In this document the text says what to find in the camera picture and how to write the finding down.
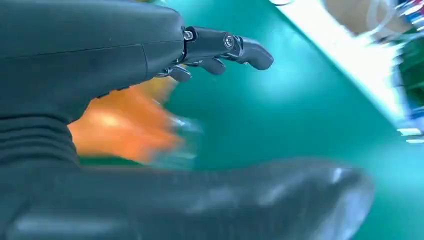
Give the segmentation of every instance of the orange object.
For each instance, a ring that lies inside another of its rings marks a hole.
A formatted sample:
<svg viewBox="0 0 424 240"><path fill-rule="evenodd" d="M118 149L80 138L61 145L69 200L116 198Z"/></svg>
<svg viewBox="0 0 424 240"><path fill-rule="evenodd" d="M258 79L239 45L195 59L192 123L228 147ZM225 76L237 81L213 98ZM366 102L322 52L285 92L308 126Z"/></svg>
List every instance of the orange object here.
<svg viewBox="0 0 424 240"><path fill-rule="evenodd" d="M147 163L156 151L171 150L180 139L172 133L169 114L143 89L150 88L136 85L92 100L69 125L78 154Z"/></svg>

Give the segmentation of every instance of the black plastic casing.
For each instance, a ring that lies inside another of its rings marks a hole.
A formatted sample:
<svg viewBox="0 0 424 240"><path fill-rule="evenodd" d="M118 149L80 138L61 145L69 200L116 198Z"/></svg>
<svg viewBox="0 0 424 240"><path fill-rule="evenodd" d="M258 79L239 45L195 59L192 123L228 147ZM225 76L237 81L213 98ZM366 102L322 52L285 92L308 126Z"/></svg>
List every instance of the black plastic casing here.
<svg viewBox="0 0 424 240"><path fill-rule="evenodd" d="M72 122L92 98L151 79L184 51L178 12L129 0L0 0L0 22L0 118L81 102L59 116Z"/></svg>

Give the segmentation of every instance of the screw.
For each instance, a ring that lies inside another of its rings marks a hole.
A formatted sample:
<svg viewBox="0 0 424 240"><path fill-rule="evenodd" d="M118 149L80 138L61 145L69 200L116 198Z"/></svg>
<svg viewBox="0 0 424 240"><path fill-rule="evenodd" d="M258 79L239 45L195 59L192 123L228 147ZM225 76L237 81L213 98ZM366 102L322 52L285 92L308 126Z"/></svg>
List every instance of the screw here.
<svg viewBox="0 0 424 240"><path fill-rule="evenodd" d="M186 41L193 40L194 37L191 31L184 31L182 35L184 36L184 40Z"/></svg>
<svg viewBox="0 0 424 240"><path fill-rule="evenodd" d="M233 48L234 47L234 37L231 36L231 35L226 35L224 37L224 45L229 49Z"/></svg>

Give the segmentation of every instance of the robotic hand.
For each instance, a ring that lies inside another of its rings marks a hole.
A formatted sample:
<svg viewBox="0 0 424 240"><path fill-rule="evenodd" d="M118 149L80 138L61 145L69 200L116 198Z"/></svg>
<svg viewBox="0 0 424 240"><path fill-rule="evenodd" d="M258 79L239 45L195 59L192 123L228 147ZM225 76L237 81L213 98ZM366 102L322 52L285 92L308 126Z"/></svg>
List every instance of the robotic hand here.
<svg viewBox="0 0 424 240"><path fill-rule="evenodd" d="M193 26L185 28L183 36L184 53L176 63L201 67L214 75L220 75L226 69L220 58L250 64L258 70L266 70L274 62L273 56L260 43L247 37ZM172 76L177 81L191 78L190 72L179 65L169 67L157 76Z"/></svg>
<svg viewBox="0 0 424 240"><path fill-rule="evenodd" d="M184 27L178 12L148 3L2 0L0 21L0 118L48 115L69 124L110 91L153 77L188 80L180 64L221 74L220 59L258 70L274 61L254 40Z"/></svg>

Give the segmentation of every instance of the robotic finger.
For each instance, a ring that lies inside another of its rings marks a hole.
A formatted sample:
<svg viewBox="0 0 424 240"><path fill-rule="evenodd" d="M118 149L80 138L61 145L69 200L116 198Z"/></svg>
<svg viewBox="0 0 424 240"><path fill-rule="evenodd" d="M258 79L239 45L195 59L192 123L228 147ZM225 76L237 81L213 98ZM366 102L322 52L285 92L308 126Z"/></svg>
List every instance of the robotic finger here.
<svg viewBox="0 0 424 240"><path fill-rule="evenodd" d="M190 26L184 29L183 37L184 53L175 63L201 67L213 75L220 75L226 70L220 59L250 64L258 70L266 70L274 62L273 56L257 41L226 31ZM170 76L171 73L178 73L175 79L181 82L189 79L190 74L182 67L172 66L159 73L158 77Z"/></svg>

